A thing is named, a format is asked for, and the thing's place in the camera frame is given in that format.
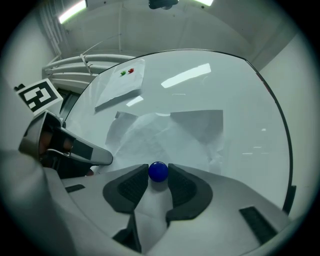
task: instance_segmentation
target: blue ball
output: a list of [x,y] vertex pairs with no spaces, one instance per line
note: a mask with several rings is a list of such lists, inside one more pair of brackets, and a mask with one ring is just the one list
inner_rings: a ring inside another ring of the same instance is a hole
[[154,162],[150,165],[148,173],[154,182],[163,182],[168,177],[168,167],[163,162]]

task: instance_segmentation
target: white railing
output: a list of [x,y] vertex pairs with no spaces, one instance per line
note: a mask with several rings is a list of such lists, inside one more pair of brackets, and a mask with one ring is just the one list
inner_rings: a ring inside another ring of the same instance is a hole
[[57,88],[81,94],[98,74],[133,58],[118,54],[81,54],[50,62],[42,70]]

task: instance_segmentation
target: black rubber pad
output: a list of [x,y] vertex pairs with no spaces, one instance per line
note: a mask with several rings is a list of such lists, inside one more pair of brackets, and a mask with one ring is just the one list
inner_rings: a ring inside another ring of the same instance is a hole
[[147,164],[143,164],[104,186],[103,197],[116,212],[134,212],[148,187],[148,168]]
[[276,230],[254,206],[240,209],[239,212],[261,245],[268,242],[277,234]]
[[168,187],[173,209],[166,213],[166,222],[191,220],[210,204],[213,191],[203,179],[186,172],[172,163],[168,165]]
[[113,239],[139,253],[141,253],[141,245],[134,210],[148,187],[148,169],[148,164],[143,164],[110,181],[102,191],[104,199],[116,212],[130,214],[127,227],[120,230]]

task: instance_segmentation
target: white wall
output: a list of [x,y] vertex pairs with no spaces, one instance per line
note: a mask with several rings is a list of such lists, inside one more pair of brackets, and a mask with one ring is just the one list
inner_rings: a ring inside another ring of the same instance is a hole
[[54,58],[53,50],[38,22],[30,13],[16,28],[1,53],[1,74],[10,87],[42,79],[42,67]]
[[86,10],[61,26],[66,34],[59,45],[62,57],[79,56],[101,42],[87,54],[208,49],[243,57],[261,70],[296,33],[273,1],[215,0],[202,8],[197,1],[180,0],[169,10],[151,10],[146,1],[89,0]]
[[308,210],[320,177],[320,80],[312,56],[307,40],[298,33],[260,72],[281,105],[291,136],[292,185],[297,186],[292,219]]

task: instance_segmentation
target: white paper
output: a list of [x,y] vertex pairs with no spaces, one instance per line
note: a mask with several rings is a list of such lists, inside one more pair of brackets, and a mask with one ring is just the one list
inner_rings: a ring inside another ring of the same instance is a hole
[[144,59],[140,59],[122,68],[121,70],[115,69],[110,77],[109,82],[105,85],[105,89],[101,93],[95,108],[114,98],[120,97],[135,90],[140,90],[142,88],[144,74]]
[[161,161],[221,174],[223,111],[120,112],[110,126],[106,148],[113,162],[99,173]]

